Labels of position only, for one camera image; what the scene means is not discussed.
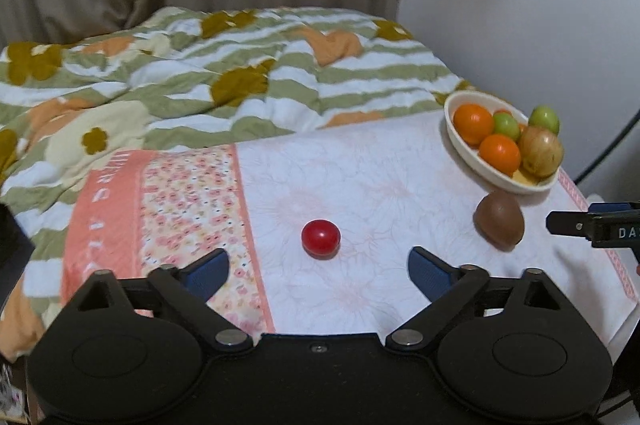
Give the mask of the brown kiwi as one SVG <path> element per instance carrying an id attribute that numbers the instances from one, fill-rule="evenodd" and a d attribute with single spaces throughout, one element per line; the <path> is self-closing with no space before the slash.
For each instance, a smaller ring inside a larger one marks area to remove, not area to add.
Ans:
<path id="1" fill-rule="evenodd" d="M 514 249 L 524 237 L 523 211 L 518 200 L 506 192 L 488 193 L 477 205 L 473 223 L 488 242 L 505 252 Z"/>

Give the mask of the yellow red apple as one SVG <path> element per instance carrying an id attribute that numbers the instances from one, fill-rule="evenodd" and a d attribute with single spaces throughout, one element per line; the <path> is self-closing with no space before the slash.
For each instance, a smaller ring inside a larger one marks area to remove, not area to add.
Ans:
<path id="1" fill-rule="evenodd" d="M 522 167 L 538 178 L 552 176 L 561 166 L 564 146 L 558 137 L 548 129 L 528 126 L 518 139 Z"/>

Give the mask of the large orange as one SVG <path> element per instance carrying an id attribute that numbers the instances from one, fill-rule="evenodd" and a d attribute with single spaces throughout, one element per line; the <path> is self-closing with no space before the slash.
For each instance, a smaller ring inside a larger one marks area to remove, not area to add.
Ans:
<path id="1" fill-rule="evenodd" d="M 487 137 L 494 133 L 494 116 L 480 104 L 460 105 L 452 118 L 454 129 L 462 140 L 477 148 Z"/>
<path id="2" fill-rule="evenodd" d="M 495 170 L 512 177 L 522 163 L 518 145 L 501 133 L 494 133 L 480 142 L 478 156 Z"/>

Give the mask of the green apple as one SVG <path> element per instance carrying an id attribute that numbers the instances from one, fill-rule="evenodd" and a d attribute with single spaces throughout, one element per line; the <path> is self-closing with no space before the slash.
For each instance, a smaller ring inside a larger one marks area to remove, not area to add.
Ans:
<path id="1" fill-rule="evenodd" d="M 557 136 L 560 132 L 561 121 L 558 114 L 549 105 L 537 105 L 528 118 L 528 125 L 544 128 Z"/>
<path id="2" fill-rule="evenodd" d="M 513 116 L 504 114 L 492 115 L 494 119 L 494 133 L 502 134 L 514 142 L 520 139 L 518 131 L 518 121 Z"/>

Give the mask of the red cherry tomato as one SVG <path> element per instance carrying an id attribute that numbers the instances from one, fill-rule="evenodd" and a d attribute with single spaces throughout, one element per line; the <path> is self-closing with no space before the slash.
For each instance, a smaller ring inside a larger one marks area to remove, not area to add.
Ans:
<path id="1" fill-rule="evenodd" d="M 306 223 L 300 234 L 303 250 L 312 258 L 333 258 L 341 246 L 340 229 L 329 220 L 314 219 Z"/>

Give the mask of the cream duck print bowl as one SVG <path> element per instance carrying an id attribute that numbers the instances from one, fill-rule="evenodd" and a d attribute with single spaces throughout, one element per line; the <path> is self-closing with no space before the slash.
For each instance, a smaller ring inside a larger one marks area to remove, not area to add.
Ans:
<path id="1" fill-rule="evenodd" d="M 454 129 L 454 112 L 463 104 L 477 104 L 485 107 L 490 113 L 503 108 L 503 110 L 509 111 L 521 124 L 528 122 L 528 118 L 508 102 L 488 93 L 476 90 L 460 90 L 451 93 L 444 103 L 447 134 L 452 146 L 466 165 L 492 185 L 513 194 L 541 194 L 549 191 L 555 185 L 562 172 L 561 167 L 544 178 L 537 178 L 526 170 L 514 172 L 513 176 L 509 177 L 482 159 L 477 148 L 472 148 L 465 143 L 457 130 Z"/>

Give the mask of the floral pink tablecloth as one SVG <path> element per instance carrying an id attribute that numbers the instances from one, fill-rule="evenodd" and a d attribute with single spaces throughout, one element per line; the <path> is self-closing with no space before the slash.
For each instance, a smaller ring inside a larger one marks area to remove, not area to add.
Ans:
<path id="1" fill-rule="evenodd" d="M 554 237 L 552 210 L 580 205 L 556 184 L 520 200 L 522 241 L 501 252 L 474 227 L 488 186 L 454 155 L 438 114 L 176 153 L 122 150 L 91 171 L 66 237 L 62 289 L 93 271 L 139 278 L 225 249 L 230 273 L 210 302 L 247 334 L 390 333 L 426 305 L 408 277 L 420 245 L 497 277 L 546 271 L 605 345 L 626 341 L 638 298 L 613 254 Z M 310 257 L 306 223 L 329 220 L 337 254 Z"/>

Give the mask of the black open laptop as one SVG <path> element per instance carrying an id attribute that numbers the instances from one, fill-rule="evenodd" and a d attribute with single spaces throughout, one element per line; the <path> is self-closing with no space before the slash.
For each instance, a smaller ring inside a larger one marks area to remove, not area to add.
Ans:
<path id="1" fill-rule="evenodd" d="M 21 278 L 34 244 L 15 220 L 9 207 L 0 209 L 0 304 L 4 308 L 14 287 Z"/>

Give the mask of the green striped flower duvet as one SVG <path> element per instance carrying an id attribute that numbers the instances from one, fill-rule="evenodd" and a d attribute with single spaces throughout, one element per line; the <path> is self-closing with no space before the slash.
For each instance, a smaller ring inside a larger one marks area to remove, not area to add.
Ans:
<path id="1" fill-rule="evenodd" d="M 1 353 L 29 353 L 64 295 L 100 268 L 137 277 L 223 247 L 231 284 L 214 308 L 268 330 L 245 242 L 236 142 L 441 108 L 468 88 L 401 25 L 349 10 L 206 14 L 163 8 L 140 26 L 76 44 L 20 41 L 1 52 L 1 200 L 34 243 L 9 283 Z M 143 173 L 141 247 L 67 250 L 91 171 L 112 179 L 131 151 Z"/>

